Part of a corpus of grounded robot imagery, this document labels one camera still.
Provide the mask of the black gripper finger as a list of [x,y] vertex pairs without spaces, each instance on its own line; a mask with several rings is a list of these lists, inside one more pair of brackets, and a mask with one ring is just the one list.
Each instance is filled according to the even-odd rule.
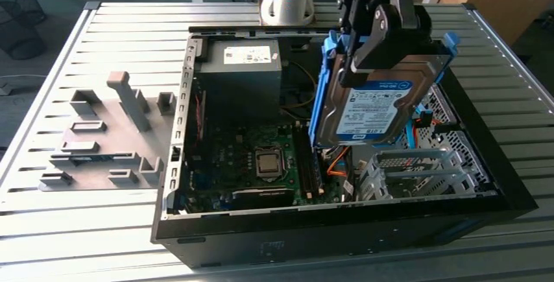
[[354,88],[362,85],[362,79],[353,70],[354,57],[359,47],[359,0],[341,0],[341,32],[349,36],[349,44],[345,48],[343,65],[339,69],[339,83],[343,88]]
[[419,52],[430,42],[431,19],[422,5],[413,7],[417,27],[403,27],[401,14],[391,4],[377,7],[379,18],[373,23],[370,36],[353,55],[354,72],[391,69],[402,59]]

